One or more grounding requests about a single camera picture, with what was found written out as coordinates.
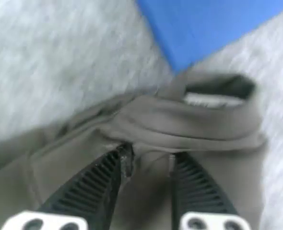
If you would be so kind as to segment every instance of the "clothing label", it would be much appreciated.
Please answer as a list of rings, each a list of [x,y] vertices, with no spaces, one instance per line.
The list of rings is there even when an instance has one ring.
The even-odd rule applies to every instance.
[[[187,104],[207,108],[234,107],[244,103],[244,100],[238,97],[200,94],[192,92],[187,93],[183,100]]]

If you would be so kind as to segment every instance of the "hole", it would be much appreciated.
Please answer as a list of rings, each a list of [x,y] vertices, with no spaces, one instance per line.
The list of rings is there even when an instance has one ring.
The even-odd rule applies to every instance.
[[[239,224],[232,222],[232,221],[226,222],[224,224],[224,229],[225,230],[242,230]]]
[[[188,221],[189,229],[191,230],[206,230],[205,223],[201,219],[192,218]]]
[[[79,230],[79,226],[75,223],[64,225],[60,230]]]
[[[41,219],[33,219],[25,224],[23,230],[40,230],[44,222]]]

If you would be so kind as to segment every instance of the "blue object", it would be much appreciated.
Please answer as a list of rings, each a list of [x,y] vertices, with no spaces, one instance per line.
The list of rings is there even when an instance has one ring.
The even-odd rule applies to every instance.
[[[174,72],[187,69],[283,10],[283,0],[137,0],[137,3]]]

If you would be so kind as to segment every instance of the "gray carpet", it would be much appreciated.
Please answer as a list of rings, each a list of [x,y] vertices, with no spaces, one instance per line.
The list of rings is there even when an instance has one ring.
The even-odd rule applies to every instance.
[[[283,229],[283,13],[193,69],[260,83],[270,138],[261,229]],[[0,141],[171,78],[132,0],[0,0]]]

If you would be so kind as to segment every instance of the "olive green fabric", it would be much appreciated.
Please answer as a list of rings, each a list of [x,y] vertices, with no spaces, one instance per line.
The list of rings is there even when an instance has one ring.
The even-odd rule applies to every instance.
[[[183,101],[190,92],[232,96],[243,103],[191,105]],[[65,124],[0,146],[0,226],[10,215],[37,209],[94,159],[128,141],[139,170],[121,190],[111,229],[149,227],[137,219],[147,219],[152,210],[147,204],[155,204],[153,199],[164,203],[161,188],[172,167],[168,154],[183,150],[199,159],[255,227],[262,208],[258,184],[263,155],[256,151],[264,144],[260,124],[256,85],[241,75],[183,74],[156,93],[116,96]],[[165,219],[156,229],[170,228],[168,210],[158,211]]]

